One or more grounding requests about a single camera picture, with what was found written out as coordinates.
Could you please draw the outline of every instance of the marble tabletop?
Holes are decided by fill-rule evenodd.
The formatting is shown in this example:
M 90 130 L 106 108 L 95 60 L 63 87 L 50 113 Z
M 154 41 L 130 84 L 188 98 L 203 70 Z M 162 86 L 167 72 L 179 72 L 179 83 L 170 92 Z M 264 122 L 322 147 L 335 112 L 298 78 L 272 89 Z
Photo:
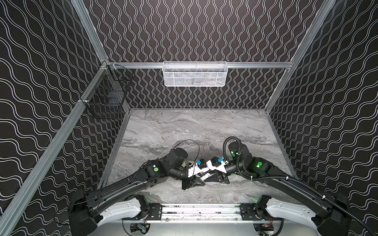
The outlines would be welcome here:
M 284 172 L 287 163 L 263 110 L 132 110 L 108 184 L 134 173 L 146 160 L 161 158 L 185 139 L 200 145 L 198 158 L 209 160 L 222 156 L 223 141 L 238 137 L 253 156 L 262 157 Z M 193 142 L 180 145 L 194 160 L 198 146 Z M 181 189 L 181 181 L 169 178 L 165 183 L 144 190 L 150 202 L 256 202 L 262 195 L 295 202 L 287 194 L 237 175 L 230 184 L 206 183 L 203 187 Z

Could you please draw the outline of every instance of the black patterned wall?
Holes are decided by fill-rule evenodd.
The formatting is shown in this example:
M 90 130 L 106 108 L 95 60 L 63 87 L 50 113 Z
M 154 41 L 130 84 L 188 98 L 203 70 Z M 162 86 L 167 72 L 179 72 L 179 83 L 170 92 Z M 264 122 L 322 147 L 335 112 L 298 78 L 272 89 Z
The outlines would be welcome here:
M 290 61 L 322 0 L 84 0 L 113 62 Z
M 0 0 L 0 216 L 99 68 L 69 0 Z
M 126 99 L 132 108 L 263 109 L 283 73 L 281 68 L 230 69 L 223 87 L 166 87 L 161 69 L 138 69 Z
M 271 117 L 300 179 L 378 231 L 378 1 L 338 0 Z M 369 235 L 352 222 L 350 235 Z
M 96 120 L 86 110 L 12 235 L 68 235 L 67 208 L 72 192 L 96 190 L 118 135 L 122 119 Z

